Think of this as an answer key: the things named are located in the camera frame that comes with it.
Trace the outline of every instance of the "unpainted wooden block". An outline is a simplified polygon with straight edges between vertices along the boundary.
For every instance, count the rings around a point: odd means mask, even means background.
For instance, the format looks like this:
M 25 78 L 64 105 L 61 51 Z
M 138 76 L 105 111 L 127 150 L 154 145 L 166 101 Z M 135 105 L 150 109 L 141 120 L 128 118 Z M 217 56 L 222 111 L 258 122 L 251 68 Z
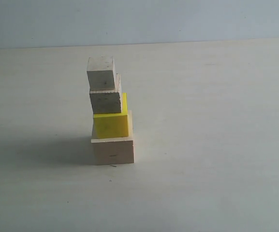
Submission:
M 128 104 L 126 93 L 122 94 L 122 112 L 115 114 L 94 114 L 93 122 L 99 139 L 128 137 Z
M 116 88 L 114 57 L 90 57 L 87 75 L 90 90 L 114 90 Z
M 129 136 L 120 138 L 97 139 L 93 125 L 91 143 L 98 165 L 134 163 L 134 140 L 132 112 L 128 112 Z
M 114 90 L 90 90 L 90 101 L 94 114 L 121 113 L 121 75 L 116 75 L 116 89 Z

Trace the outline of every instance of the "wooden block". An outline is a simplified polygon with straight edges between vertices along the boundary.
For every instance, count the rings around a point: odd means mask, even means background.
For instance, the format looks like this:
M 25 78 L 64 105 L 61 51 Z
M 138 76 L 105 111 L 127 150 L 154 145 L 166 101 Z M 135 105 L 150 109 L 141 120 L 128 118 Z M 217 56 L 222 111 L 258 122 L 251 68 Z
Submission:
M 97 138 L 128 137 L 128 105 L 126 93 L 122 94 L 122 112 L 116 114 L 94 114 L 93 121 Z
M 122 112 L 121 76 L 116 75 L 116 89 L 90 90 L 90 101 L 94 114 L 113 114 Z
M 93 126 L 91 143 L 98 165 L 134 163 L 134 140 L 132 112 L 128 112 L 129 136 L 110 139 L 97 139 Z
M 114 57 L 90 57 L 87 75 L 90 90 L 113 90 L 116 88 Z

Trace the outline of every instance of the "block tower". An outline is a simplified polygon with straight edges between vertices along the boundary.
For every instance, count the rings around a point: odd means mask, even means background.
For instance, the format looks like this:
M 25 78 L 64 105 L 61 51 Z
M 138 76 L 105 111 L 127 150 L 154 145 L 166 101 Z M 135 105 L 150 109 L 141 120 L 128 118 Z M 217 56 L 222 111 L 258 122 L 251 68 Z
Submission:
M 90 57 L 87 75 L 93 110 L 91 143 L 97 164 L 134 163 L 132 112 L 114 57 Z

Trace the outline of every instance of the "stacked blocks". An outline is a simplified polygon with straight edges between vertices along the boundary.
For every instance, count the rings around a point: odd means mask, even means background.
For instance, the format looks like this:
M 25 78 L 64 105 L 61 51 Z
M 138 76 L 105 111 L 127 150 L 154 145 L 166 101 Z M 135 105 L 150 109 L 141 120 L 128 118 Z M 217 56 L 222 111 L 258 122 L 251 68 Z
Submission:
M 132 112 L 122 93 L 113 57 L 89 58 L 87 75 L 93 110 L 91 143 L 98 165 L 134 163 Z

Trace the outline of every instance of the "wooden cube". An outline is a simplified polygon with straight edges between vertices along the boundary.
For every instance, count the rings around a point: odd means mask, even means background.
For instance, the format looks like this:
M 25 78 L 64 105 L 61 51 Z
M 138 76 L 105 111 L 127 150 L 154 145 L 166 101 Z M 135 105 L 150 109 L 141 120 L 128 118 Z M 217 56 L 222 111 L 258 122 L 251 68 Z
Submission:
M 128 105 L 126 93 L 122 94 L 122 112 L 116 114 L 94 114 L 93 122 L 99 139 L 128 137 Z
M 91 143 L 97 162 L 96 164 L 134 163 L 134 140 L 131 111 L 128 113 L 128 118 L 128 137 L 97 139 L 95 125 L 93 125 Z
M 113 114 L 122 112 L 121 76 L 116 75 L 116 89 L 90 90 L 90 101 L 94 114 Z
M 90 90 L 114 90 L 116 88 L 114 57 L 90 57 L 87 75 Z

